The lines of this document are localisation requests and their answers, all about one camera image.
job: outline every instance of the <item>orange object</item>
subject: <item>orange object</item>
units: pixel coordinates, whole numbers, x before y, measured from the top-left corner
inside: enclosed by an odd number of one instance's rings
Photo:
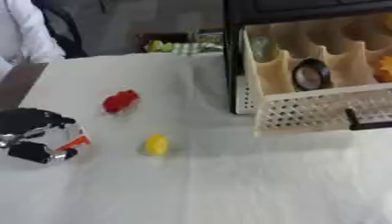
[[[59,147],[58,149],[56,149],[56,151],[63,151],[66,149],[71,149],[74,146],[77,146],[80,144],[91,144],[91,143],[90,143],[90,140],[88,140],[88,138],[86,136],[80,136],[80,137],[77,137],[76,139],[74,139],[72,142],[67,143],[67,144]]]
[[[392,82],[392,56],[381,56],[374,67],[374,77],[379,82]]]

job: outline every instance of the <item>chair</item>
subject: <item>chair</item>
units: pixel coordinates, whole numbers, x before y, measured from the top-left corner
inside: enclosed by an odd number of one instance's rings
[[[83,50],[81,35],[79,33],[78,26],[74,22],[73,17],[61,7],[57,7],[51,1],[46,0],[31,0],[34,5],[37,6],[42,11],[45,20],[45,26],[49,31],[49,34],[57,40],[59,46],[66,52],[67,59],[73,58],[84,58],[88,55]],[[66,25],[69,34],[72,38],[65,35],[59,34],[55,31],[54,27],[51,25],[49,19],[50,15],[54,15],[60,18]]]

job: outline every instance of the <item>yellow toy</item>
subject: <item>yellow toy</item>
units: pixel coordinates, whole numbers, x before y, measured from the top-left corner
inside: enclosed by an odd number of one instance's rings
[[[164,155],[167,152],[169,141],[166,136],[155,133],[145,142],[147,153],[153,156]]]
[[[374,67],[374,77],[379,82],[392,81],[392,56],[382,56]]]

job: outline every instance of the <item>yellow ball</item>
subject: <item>yellow ball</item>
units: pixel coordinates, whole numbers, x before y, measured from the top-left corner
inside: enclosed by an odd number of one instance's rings
[[[147,153],[154,156],[164,155],[167,152],[169,141],[166,136],[155,133],[145,142]]]

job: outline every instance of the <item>person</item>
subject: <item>person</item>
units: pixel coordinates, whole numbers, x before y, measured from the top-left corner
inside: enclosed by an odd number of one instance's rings
[[[0,29],[0,79],[22,62],[47,63],[65,56],[31,0],[0,0]]]

